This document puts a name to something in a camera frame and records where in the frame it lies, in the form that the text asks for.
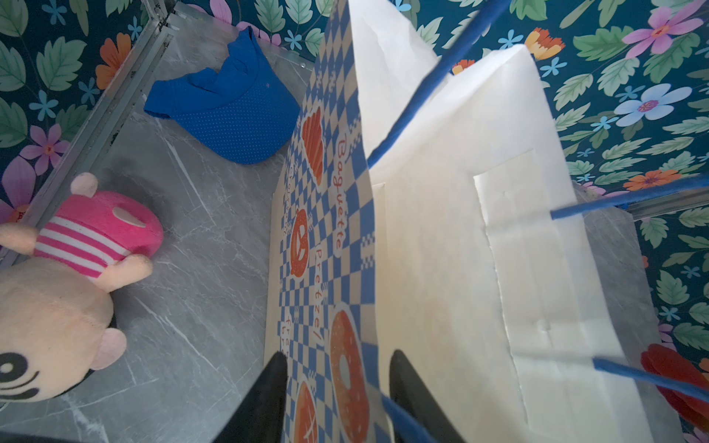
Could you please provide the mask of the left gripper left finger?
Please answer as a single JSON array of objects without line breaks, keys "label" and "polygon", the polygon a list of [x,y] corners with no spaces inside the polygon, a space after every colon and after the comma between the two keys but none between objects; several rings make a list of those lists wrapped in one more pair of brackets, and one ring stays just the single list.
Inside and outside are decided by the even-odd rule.
[{"label": "left gripper left finger", "polygon": [[287,383],[287,358],[276,352],[213,442],[280,442]]}]

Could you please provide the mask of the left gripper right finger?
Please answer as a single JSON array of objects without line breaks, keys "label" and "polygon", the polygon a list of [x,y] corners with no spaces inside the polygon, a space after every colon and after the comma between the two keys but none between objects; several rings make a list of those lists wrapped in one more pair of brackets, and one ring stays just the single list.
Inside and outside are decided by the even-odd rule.
[{"label": "left gripper right finger", "polygon": [[389,418],[396,442],[465,441],[401,350],[391,357],[389,379]]}]

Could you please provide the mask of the blue checkered paper bag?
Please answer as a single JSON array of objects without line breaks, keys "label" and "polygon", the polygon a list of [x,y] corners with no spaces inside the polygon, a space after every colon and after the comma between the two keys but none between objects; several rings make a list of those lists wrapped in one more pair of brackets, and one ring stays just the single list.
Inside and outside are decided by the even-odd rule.
[{"label": "blue checkered paper bag", "polygon": [[465,442],[679,442],[629,216],[584,208],[529,50],[460,74],[387,1],[335,1],[271,216],[282,441],[391,442],[405,353]]}]

